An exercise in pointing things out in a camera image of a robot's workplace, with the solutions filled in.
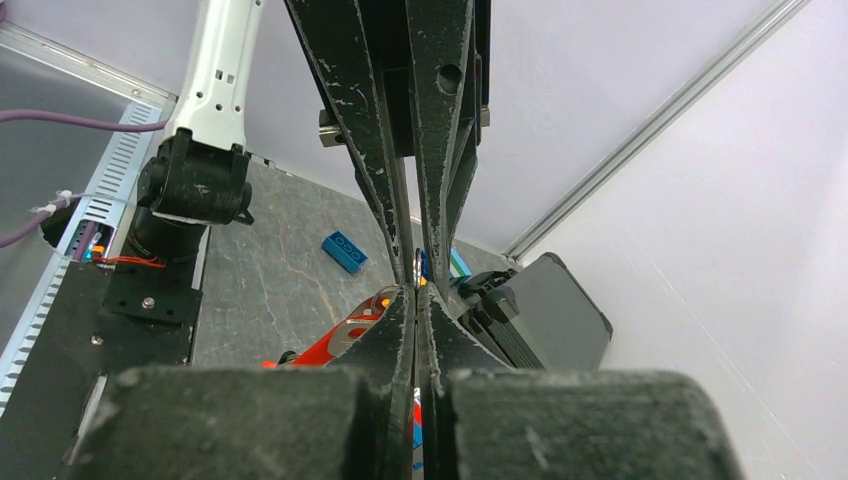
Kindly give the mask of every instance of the white panel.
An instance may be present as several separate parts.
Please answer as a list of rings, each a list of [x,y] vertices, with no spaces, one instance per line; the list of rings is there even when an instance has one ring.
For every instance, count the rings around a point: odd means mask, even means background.
[[[848,478],[846,25],[811,2],[528,256],[610,318],[606,368],[693,375],[750,478]]]
[[[264,0],[248,146],[359,196],[282,0]],[[495,0],[492,127],[459,236],[503,250],[775,0]],[[9,0],[9,19],[178,92],[196,2]]]

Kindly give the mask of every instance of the metal frame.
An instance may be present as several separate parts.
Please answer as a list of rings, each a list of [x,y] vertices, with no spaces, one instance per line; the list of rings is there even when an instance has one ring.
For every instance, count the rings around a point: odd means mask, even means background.
[[[657,109],[642,126],[627,137],[553,208],[513,242],[504,254],[513,259],[521,259],[526,255],[557,225],[580,207],[586,199],[603,186],[607,180],[612,178],[621,167],[638,155],[666,127],[671,125],[683,112],[703,97],[719,80],[724,78],[727,73],[739,65],[745,57],[809,2],[810,0],[780,0],[766,10],[759,18],[754,20],[745,32],[734,39],[728,48],[686,82],[683,88]]]
[[[143,125],[155,123],[162,111],[147,105],[132,103],[127,107],[121,123]],[[116,133],[112,135],[103,157],[92,175],[86,193],[95,197],[80,199],[77,216],[81,220],[91,220],[112,228],[118,228],[126,203],[135,189],[135,180],[150,147],[152,133]]]
[[[174,96],[8,21],[0,26],[0,47],[96,85],[116,95],[163,109]]]

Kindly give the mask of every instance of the gray tabletop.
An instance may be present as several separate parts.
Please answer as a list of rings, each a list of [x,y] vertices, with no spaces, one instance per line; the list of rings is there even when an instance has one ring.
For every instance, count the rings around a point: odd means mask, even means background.
[[[0,47],[0,110],[33,108],[117,122],[127,105],[118,95]],[[48,122],[0,127],[0,237],[22,227],[33,216],[30,210],[55,199],[57,190],[83,191],[112,137]],[[0,349],[53,255],[40,233],[0,250]]]
[[[256,367],[286,350],[301,352],[364,299],[394,282],[382,234],[364,202],[278,169],[251,164],[251,227],[212,229],[193,364]],[[342,231],[368,255],[350,275],[321,249]],[[416,228],[416,244],[421,245]],[[478,273],[506,259],[455,242]],[[456,296],[454,314],[464,311]]]

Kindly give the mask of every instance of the black bracket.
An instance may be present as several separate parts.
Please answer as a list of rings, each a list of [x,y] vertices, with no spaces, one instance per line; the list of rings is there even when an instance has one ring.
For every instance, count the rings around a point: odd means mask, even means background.
[[[250,155],[240,145],[224,151],[191,136],[179,129],[162,142],[139,175],[138,204],[175,219],[253,224],[247,211],[253,190],[245,181]]]
[[[103,307],[149,323],[192,324],[200,313],[203,293],[191,288],[194,264],[169,264],[166,269],[118,265]]]

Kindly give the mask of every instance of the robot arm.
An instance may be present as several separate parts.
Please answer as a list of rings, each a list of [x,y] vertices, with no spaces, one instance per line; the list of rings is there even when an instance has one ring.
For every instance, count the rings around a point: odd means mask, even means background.
[[[179,129],[223,151],[244,147],[244,97],[262,14],[261,1],[200,2],[191,59],[165,138]]]
[[[180,99],[139,175],[129,241],[143,256],[189,258],[207,225],[253,223],[244,99],[263,8],[261,0],[200,2]]]

